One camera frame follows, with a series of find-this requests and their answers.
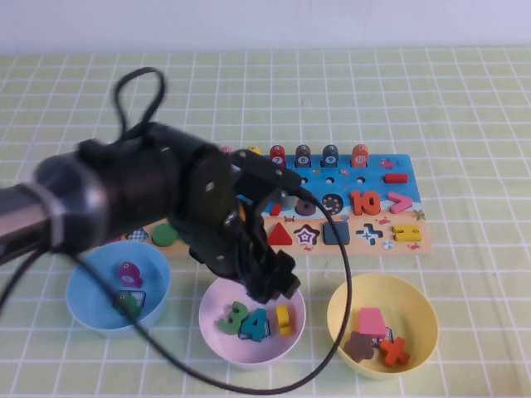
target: red cross shape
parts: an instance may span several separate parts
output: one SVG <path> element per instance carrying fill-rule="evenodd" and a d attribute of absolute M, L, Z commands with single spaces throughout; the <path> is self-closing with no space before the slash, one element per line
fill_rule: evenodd
<path fill-rule="evenodd" d="M 409 360 L 409 354 L 404 351 L 406 340 L 397 337 L 395 342 L 389 340 L 382 340 L 380 343 L 380 352 L 385 355 L 383 363 L 385 366 L 393 366 L 396 362 L 401 365 L 406 365 Z"/>

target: red rectangle piece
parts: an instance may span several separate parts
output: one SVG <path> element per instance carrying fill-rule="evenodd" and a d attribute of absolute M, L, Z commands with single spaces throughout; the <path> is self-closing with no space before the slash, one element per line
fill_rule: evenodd
<path fill-rule="evenodd" d="M 383 181 L 386 184 L 405 184 L 407 183 L 407 174 L 388 172 L 385 176 L 383 176 Z"/>

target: table surface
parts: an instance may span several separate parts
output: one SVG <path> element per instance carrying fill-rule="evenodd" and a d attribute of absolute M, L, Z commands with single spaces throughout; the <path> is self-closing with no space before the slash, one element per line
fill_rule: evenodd
<path fill-rule="evenodd" d="M 362 49 L 0 57 L 0 185 L 82 139 L 119 132 L 112 84 L 139 66 L 169 79 L 157 119 L 233 148 L 300 143 L 341 153 L 411 156 L 434 252 L 353 256 L 352 269 L 415 284 L 441 325 L 434 356 L 390 381 L 355 376 L 336 357 L 301 396 L 531 396 L 531 50 L 528 47 Z M 131 120 L 152 78 L 127 86 Z M 212 377 L 281 386 L 330 347 L 326 308 L 343 282 L 339 255 L 298 257 L 309 318 L 288 357 L 238 371 L 204 344 L 197 308 L 213 275 L 171 260 L 168 309 L 153 335 Z M 14 264 L 0 269 L 5 283 Z M 0 317 L 0 396 L 227 396 L 170 368 L 139 338 L 113 340 L 72 321 L 71 265 L 49 256 Z"/>

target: green number 3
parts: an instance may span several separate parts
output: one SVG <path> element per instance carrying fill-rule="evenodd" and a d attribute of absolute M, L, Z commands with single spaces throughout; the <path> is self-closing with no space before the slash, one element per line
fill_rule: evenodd
<path fill-rule="evenodd" d="M 232 311 L 229 313 L 228 321 L 220 319 L 217 321 L 219 328 L 226 334 L 237 334 L 241 323 L 247 318 L 249 311 L 245 304 L 235 301 L 232 303 Z"/>

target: yellow bowl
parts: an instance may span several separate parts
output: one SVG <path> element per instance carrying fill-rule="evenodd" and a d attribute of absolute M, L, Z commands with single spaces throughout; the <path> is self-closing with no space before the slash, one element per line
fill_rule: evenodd
<path fill-rule="evenodd" d="M 422 365 L 435 351 L 439 340 L 439 323 L 435 310 L 427 298 L 403 279 L 387 274 L 361 274 L 352 278 L 353 297 L 346 333 L 338 353 L 353 370 L 372 379 L 387 379 L 408 373 Z M 327 322 L 330 337 L 339 334 L 347 301 L 347 283 L 344 282 L 329 302 Z M 374 357 L 355 362 L 343 346 L 352 331 L 358 330 L 358 311 L 363 307 L 376 307 L 382 311 L 386 326 L 396 339 L 406 341 L 404 349 L 411 356 L 406 365 L 387 367 L 383 355 L 375 348 Z"/>

